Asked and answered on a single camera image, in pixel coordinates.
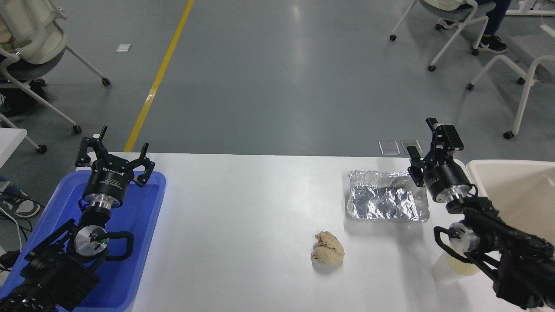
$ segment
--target blue plastic tray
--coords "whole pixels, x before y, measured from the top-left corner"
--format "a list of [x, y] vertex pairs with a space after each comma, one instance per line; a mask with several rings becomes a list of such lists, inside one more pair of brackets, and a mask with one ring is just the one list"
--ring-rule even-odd
[[[13, 288], [24, 281], [19, 276], [28, 263], [23, 258], [24, 255], [68, 219], [79, 220], [81, 213], [77, 202], [83, 194], [89, 176], [90, 171], [75, 171], [60, 181], [33, 234], [23, 248], [21, 256], [0, 289], [0, 298], [8, 295]], [[123, 312], [133, 302], [139, 288], [144, 263], [147, 260], [165, 187], [166, 178], [160, 172], [153, 172], [148, 183], [142, 188], [131, 183], [123, 206], [112, 210], [112, 218], [106, 230], [133, 233], [135, 238], [133, 254], [121, 262], [104, 262], [96, 271], [101, 277], [100, 283], [73, 311]], [[108, 248], [110, 255], [121, 255], [125, 252], [125, 240], [111, 240]]]

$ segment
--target aluminum foil tray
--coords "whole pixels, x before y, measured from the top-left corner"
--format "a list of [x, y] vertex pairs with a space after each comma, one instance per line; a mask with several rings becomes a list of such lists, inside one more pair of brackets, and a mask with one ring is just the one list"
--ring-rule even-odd
[[369, 221], [420, 221], [430, 217], [426, 188], [408, 172], [351, 171], [347, 214]]

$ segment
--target white desk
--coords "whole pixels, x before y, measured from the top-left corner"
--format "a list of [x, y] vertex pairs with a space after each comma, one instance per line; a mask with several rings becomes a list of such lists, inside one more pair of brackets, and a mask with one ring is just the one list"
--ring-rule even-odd
[[[434, 281], [432, 228], [462, 215], [430, 200], [427, 223], [346, 217], [350, 170], [402, 171], [408, 158], [150, 157], [167, 188], [133, 312], [522, 311], [484, 274]], [[310, 258], [322, 230], [345, 247], [338, 267]]]
[[0, 128], [0, 168], [27, 135], [25, 129]]

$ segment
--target office chair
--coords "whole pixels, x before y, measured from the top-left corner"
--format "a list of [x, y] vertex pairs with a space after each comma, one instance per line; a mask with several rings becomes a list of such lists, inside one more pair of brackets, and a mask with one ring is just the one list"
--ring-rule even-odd
[[[29, 86], [30, 83], [45, 85], [40, 78], [59, 63], [66, 50], [99, 76], [104, 86], [110, 85], [108, 78], [67, 45], [67, 36], [56, 22], [58, 18], [67, 19], [63, 10], [58, 9], [53, 0], [2, 0], [0, 17], [13, 38], [10, 42], [12, 51], [0, 47], [3, 57], [0, 62], [0, 89], [21, 89], [71, 124], [73, 133], [81, 133], [81, 127], [74, 120], [33, 92]], [[0, 119], [8, 126], [15, 127], [13, 123], [6, 122], [5, 116], [0, 116]], [[40, 153], [46, 152], [43, 145], [37, 145], [30, 139], [28, 141]]]
[[503, 137], [507, 140], [518, 134], [522, 123], [522, 116], [524, 115], [524, 109], [528, 101], [528, 95], [530, 94], [530, 88], [539, 81], [555, 83], [555, 31], [550, 29], [546, 30], [546, 32], [547, 33], [512, 37], [509, 40], [511, 43], [511, 50], [524, 64], [529, 66], [527, 71], [524, 71], [508, 57], [500, 54], [491, 59], [491, 61], [489, 61], [478, 75], [466, 86], [467, 90], [474, 90], [474, 86], [480, 81], [483, 75], [498, 61], [506, 63], [512, 70], [520, 75], [517, 79], [517, 83], [523, 84], [524, 89], [522, 90], [520, 102], [518, 104], [513, 129], [503, 133]]
[[[458, 37], [458, 35], [463, 31], [463, 29], [465, 27], [467, 27], [469, 25], [472, 25], [472, 24], [475, 24], [475, 23], [483, 22], [483, 26], [480, 30], [480, 33], [478, 34], [478, 38], [476, 39], [476, 42], [474, 42], [474, 44], [472, 45], [472, 55], [476, 56], [480, 53], [479, 50], [478, 50], [478, 45], [480, 44], [480, 40], [482, 38], [482, 35], [484, 34], [484, 30], [486, 30], [486, 24], [487, 24], [487, 21], [488, 21], [488, 17], [485, 16], [485, 14], [495, 8], [495, 3], [489, 2], [489, 3], [482, 4], [482, 5], [479, 6], [478, 3], [476, 3], [475, 0], [464, 0], [465, 3], [467, 3], [471, 6], [470, 8], [467, 8], [467, 9], [453, 9], [451, 11], [446, 11], [444, 9], [439, 9], [439, 8], [436, 8], [436, 7], [432, 6], [431, 4], [428, 4], [425, 0], [414, 0], [411, 3], [411, 5], [408, 7], [405, 14], [403, 14], [403, 16], [401, 17], [401, 20], [397, 23], [395, 28], [391, 31], [391, 35], [389, 36], [389, 39], [391, 41], [395, 41], [395, 39], [397, 39], [397, 35], [396, 35], [397, 29], [399, 28], [401, 23], [405, 20], [408, 13], [411, 12], [412, 8], [416, 5], [417, 2], [420, 2], [420, 4], [423, 7], [425, 7], [428, 11], [430, 11], [431, 13], [433, 13], [436, 16], [441, 17], [442, 19], [449, 19], [451, 21], [463, 21], [463, 22], [461, 22], [457, 25], [458, 26], [457, 31], [453, 34], [453, 36], [451, 36], [449, 41], [447, 41], [445, 46], [443, 46], [443, 48], [436, 55], [436, 57], [434, 57], [434, 59], [432, 60], [432, 62], [428, 66], [428, 70], [430, 72], [433, 72], [433, 71], [436, 70], [437, 61], [440, 60], [440, 58], [443, 56], [445, 51], [449, 48], [449, 46], [453, 43], [453, 41]], [[456, 2], [457, 5], [462, 4], [462, 1], [455, 1], [455, 2]], [[436, 24], [435, 29], [440, 30], [440, 29], [442, 29], [442, 27], [441, 27], [440, 24]]]

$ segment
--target gray floor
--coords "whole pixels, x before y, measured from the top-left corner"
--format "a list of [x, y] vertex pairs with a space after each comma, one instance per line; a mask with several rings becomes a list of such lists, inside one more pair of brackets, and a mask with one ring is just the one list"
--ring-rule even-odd
[[[58, 4], [70, 17], [61, 23], [69, 43], [113, 85], [104, 88], [68, 54], [45, 77], [46, 91], [84, 135], [106, 124], [106, 146], [123, 150], [187, 1]], [[417, 5], [397, 41], [389, 41], [407, 5], [196, 1], [134, 150], [149, 142], [151, 152], [379, 157], [379, 140], [418, 139], [427, 150], [425, 118], [436, 117], [457, 126], [466, 147], [457, 158], [464, 162], [554, 161], [555, 86], [532, 88], [519, 136], [504, 140], [522, 90], [515, 74], [500, 66], [473, 92], [465, 90], [492, 57], [470, 55], [477, 28], [466, 30], [429, 72], [452, 31], [434, 30], [438, 18]], [[506, 41], [540, 33], [541, 22], [507, 17], [498, 35]], [[543, 22], [555, 28], [553, 18]], [[116, 53], [119, 43], [133, 47]], [[46, 203], [74, 170], [82, 136], [42, 107], [13, 122], [49, 151], [39, 155], [24, 142], [0, 172]], [[6, 249], [16, 247], [12, 232], [0, 224]]]

